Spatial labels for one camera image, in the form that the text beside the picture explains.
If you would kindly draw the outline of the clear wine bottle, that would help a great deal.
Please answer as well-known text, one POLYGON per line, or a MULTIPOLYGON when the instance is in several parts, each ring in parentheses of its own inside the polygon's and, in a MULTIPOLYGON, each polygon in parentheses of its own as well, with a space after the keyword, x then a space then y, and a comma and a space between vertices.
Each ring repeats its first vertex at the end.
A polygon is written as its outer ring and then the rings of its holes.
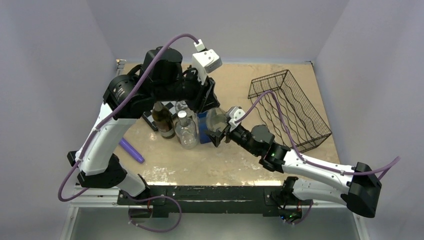
POLYGON ((228 125, 226 111, 222 110, 220 107, 208 110, 206 124, 208 130, 223 131, 223 129, 228 125))

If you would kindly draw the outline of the blue square bottle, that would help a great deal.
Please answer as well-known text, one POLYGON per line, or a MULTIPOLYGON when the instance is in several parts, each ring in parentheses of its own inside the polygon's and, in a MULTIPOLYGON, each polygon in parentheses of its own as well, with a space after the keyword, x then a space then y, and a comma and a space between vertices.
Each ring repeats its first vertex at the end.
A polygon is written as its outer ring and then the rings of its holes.
POLYGON ((205 133, 208 130, 207 127, 207 112, 202 112, 197 114, 197 128, 198 128, 198 136, 200 144, 207 144, 211 142, 211 139, 205 133))

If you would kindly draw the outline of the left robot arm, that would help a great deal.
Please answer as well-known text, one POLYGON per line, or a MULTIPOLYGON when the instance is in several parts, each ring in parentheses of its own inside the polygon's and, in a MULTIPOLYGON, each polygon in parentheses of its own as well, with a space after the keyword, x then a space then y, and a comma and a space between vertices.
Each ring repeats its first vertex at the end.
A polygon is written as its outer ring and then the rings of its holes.
POLYGON ((222 65, 213 50, 199 47, 191 57, 191 67, 182 68, 182 54, 173 48, 149 50, 142 64, 116 76, 106 88, 98 118, 83 146, 67 158, 79 171, 84 188, 117 187, 138 205, 149 199, 146 181, 124 168, 114 151, 125 133, 146 112, 160 102, 187 102, 195 113, 220 104, 209 74, 222 65))

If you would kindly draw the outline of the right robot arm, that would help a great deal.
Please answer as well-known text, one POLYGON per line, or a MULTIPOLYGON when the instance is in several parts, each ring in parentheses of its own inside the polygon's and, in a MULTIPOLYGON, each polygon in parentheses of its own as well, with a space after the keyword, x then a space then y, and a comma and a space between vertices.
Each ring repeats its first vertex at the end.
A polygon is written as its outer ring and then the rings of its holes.
POLYGON ((221 114, 217 126, 207 126, 204 132, 216 147, 222 141, 233 141, 258 157, 259 164, 270 172, 307 177, 309 180, 285 181, 280 191, 284 202, 321 200, 344 205, 365 218, 376 216, 382 183, 369 165, 335 164, 299 154, 276 142, 267 126, 260 124, 247 130, 236 119, 235 115, 229 118, 221 114))

